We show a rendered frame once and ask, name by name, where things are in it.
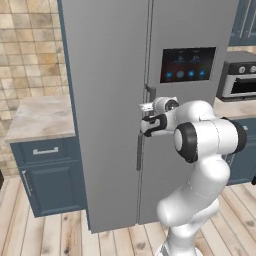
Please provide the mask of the blue fridge side panel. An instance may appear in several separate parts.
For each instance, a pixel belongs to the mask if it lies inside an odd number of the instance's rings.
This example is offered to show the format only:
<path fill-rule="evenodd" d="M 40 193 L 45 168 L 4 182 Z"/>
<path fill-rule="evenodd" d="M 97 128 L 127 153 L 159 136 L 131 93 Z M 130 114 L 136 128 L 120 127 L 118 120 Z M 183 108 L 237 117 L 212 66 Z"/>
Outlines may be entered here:
<path fill-rule="evenodd" d="M 86 211 L 86 220 L 87 220 L 87 228 L 91 231 L 91 223 L 89 217 L 89 210 L 88 210 L 88 200 L 87 200 L 87 193 L 86 193 L 86 185 L 85 185 L 85 175 L 84 175 L 84 168 L 82 163 L 82 153 L 81 153 L 81 146 L 80 146 L 80 138 L 79 138 L 79 131 L 78 131 L 78 124 L 77 124 L 77 115 L 76 115 L 76 106 L 75 106 L 75 98 L 74 98 L 74 91 L 73 91 L 73 84 L 72 84 L 72 76 L 71 76 L 71 68 L 70 68 L 70 61 L 69 61 L 69 53 L 68 53 L 68 45 L 67 45 L 67 37 L 66 37 L 66 30 L 65 30 L 65 22 L 64 22 L 64 13 L 63 13 L 63 0 L 57 0 L 58 6 L 58 13 L 59 13 L 59 20 L 60 20 L 60 29 L 62 34 L 62 43 L 63 43 L 63 51 L 64 51 L 64 59 L 66 65 L 66 73 L 67 73 L 67 81 L 69 87 L 69 95 L 70 95 L 70 102 L 71 102 L 71 109 L 72 109 L 72 116 L 73 116 L 73 123 L 75 129 L 75 145 L 78 151 L 78 162 L 80 165 L 80 173 L 81 173 L 81 194 L 79 199 L 81 201 L 81 209 Z"/>

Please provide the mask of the blue wall cupboards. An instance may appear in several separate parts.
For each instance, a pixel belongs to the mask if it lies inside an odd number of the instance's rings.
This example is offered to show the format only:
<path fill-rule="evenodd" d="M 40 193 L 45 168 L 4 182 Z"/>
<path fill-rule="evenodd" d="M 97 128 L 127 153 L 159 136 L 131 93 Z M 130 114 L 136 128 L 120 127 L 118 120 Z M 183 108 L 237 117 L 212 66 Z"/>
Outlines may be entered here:
<path fill-rule="evenodd" d="M 239 0 L 229 45 L 256 46 L 256 0 Z"/>

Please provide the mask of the blue cupboard door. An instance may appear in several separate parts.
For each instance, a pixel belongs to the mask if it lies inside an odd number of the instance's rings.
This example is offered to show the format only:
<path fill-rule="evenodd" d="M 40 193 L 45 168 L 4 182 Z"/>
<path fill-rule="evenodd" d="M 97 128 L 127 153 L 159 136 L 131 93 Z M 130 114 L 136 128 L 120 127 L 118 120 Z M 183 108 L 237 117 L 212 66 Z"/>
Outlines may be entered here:
<path fill-rule="evenodd" d="M 32 196 L 29 196 L 22 172 L 27 171 Z M 78 161 L 19 168 L 21 179 L 35 217 L 83 210 L 79 199 L 81 173 Z"/>

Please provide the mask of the blue base cupboards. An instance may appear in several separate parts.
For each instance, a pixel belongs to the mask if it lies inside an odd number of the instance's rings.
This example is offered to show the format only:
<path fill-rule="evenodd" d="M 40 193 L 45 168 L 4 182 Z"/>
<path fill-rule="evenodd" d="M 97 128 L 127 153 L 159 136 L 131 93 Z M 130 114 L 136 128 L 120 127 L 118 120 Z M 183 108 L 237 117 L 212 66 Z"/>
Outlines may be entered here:
<path fill-rule="evenodd" d="M 222 156 L 230 167 L 227 185 L 251 182 L 256 176 L 256 117 L 236 119 L 236 122 L 245 128 L 247 143 L 242 151 Z"/>

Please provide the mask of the grey fridge door with screen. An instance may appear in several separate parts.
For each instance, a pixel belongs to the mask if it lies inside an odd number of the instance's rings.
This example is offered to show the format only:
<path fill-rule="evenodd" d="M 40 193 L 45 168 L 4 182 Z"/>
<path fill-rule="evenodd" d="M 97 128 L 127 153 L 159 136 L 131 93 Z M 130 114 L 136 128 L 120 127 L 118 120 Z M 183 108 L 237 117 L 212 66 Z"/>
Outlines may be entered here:
<path fill-rule="evenodd" d="M 239 0 L 153 0 L 149 99 L 213 104 Z M 193 166 L 175 150 L 171 134 L 143 139 L 139 222 L 156 222 L 158 202 L 190 176 Z"/>

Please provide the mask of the blue drawer front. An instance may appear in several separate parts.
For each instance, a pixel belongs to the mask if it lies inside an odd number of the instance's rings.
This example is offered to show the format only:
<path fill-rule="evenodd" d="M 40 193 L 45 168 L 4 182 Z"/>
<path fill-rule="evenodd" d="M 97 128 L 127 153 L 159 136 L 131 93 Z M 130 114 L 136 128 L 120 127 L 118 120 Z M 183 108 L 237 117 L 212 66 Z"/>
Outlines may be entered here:
<path fill-rule="evenodd" d="M 11 143 L 14 158 L 19 167 L 50 161 L 77 160 L 75 137 Z M 59 147 L 58 153 L 33 155 L 33 149 L 49 150 Z"/>

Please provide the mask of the silver and black toaster oven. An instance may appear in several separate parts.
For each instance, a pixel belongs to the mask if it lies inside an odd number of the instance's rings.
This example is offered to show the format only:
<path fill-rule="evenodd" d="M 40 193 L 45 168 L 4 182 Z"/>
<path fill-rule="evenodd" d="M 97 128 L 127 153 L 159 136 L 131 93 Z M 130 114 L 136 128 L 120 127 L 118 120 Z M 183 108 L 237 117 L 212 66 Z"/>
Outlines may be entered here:
<path fill-rule="evenodd" d="M 216 97 L 221 101 L 256 99 L 256 54 L 247 51 L 227 53 Z"/>

